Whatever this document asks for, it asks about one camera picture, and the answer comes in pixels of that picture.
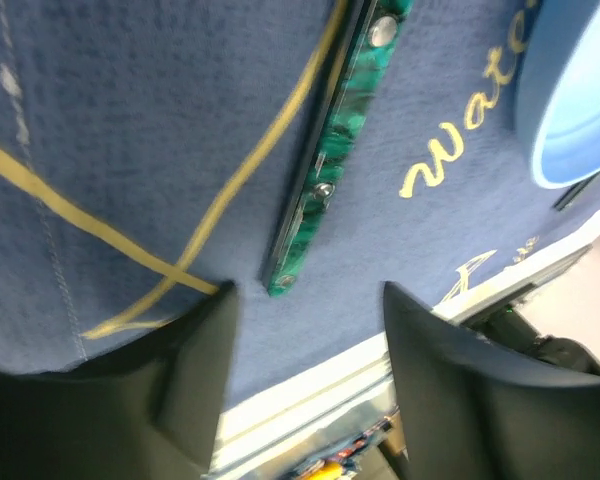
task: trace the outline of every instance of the yellow string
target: yellow string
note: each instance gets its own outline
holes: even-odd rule
[[[189,275],[183,269],[174,267],[159,259],[103,221],[76,207],[62,195],[55,192],[35,173],[1,149],[0,176],[23,192],[39,198],[49,209],[67,222],[108,243],[154,272],[168,276],[177,283],[195,288],[203,293],[212,294],[217,290],[215,285]]]
[[[347,0],[338,0],[329,18],[320,43],[316,50],[311,54],[295,88],[287,98],[280,112],[278,112],[273,123],[256,144],[255,148],[247,155],[238,170],[236,170],[222,190],[220,190],[218,195],[214,198],[211,206],[207,209],[204,217],[202,217],[202,220],[198,224],[198,227],[189,239],[182,255],[176,263],[176,267],[186,270],[193,263],[231,200],[233,200],[245,182],[266,158],[297,114],[311,90],[311,86],[334,41],[338,27],[344,17],[346,5]],[[132,321],[136,316],[155,305],[155,303],[158,302],[175,284],[175,278],[171,275],[166,275],[158,285],[136,303],[115,317],[110,318],[92,330],[85,332],[83,335],[89,339],[110,335],[115,332],[118,327]]]

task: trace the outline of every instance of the blue fabric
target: blue fabric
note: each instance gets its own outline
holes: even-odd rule
[[[318,44],[330,0],[233,2],[6,0],[33,170],[84,211],[175,263],[213,197],[273,121]],[[522,1],[416,0],[344,179],[291,292],[258,280],[308,121],[306,102],[229,205],[189,272],[238,281],[243,322],[229,405],[380,331],[379,283],[435,304],[456,268],[496,250],[471,285],[517,249],[564,237],[600,208],[600,178],[563,213],[563,193],[530,179],[513,132],[515,81],[475,130],[463,128],[490,48]],[[410,167],[433,167],[428,142],[453,123],[464,153],[445,178],[399,195]],[[0,148],[23,165],[13,99],[0,83]],[[149,292],[161,275],[83,232],[0,177],[0,368],[63,369],[143,330],[83,333]],[[178,285],[137,320],[172,318],[202,294]]]

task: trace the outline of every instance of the metal screw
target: metal screw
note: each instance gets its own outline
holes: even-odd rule
[[[319,183],[315,187],[313,187],[313,197],[320,200],[326,200],[331,195],[333,195],[335,189],[336,186],[333,183]]]
[[[296,277],[293,275],[283,275],[278,280],[276,280],[276,285],[279,287],[290,287],[296,281]]]
[[[369,43],[374,47],[384,47],[391,43],[397,33],[398,22],[395,18],[389,15],[380,17],[369,29]]]

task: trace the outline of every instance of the green marbled strip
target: green marbled strip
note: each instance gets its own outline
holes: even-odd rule
[[[354,47],[345,60],[345,73],[341,75],[337,94],[334,95],[320,134],[313,165],[305,179],[299,205],[291,222],[292,227],[287,232],[284,248],[268,286],[271,296],[287,292],[302,269],[328,202],[315,198],[314,189],[320,183],[337,185],[342,178],[347,157],[364,126],[367,108],[389,65],[411,4],[412,0],[377,0],[357,33]],[[387,15],[396,19],[397,33],[387,45],[374,47],[369,42],[369,30],[378,19]]]

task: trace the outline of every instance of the blue container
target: blue container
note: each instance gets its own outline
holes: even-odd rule
[[[565,187],[600,171],[600,0],[543,2],[515,116],[541,187]]]

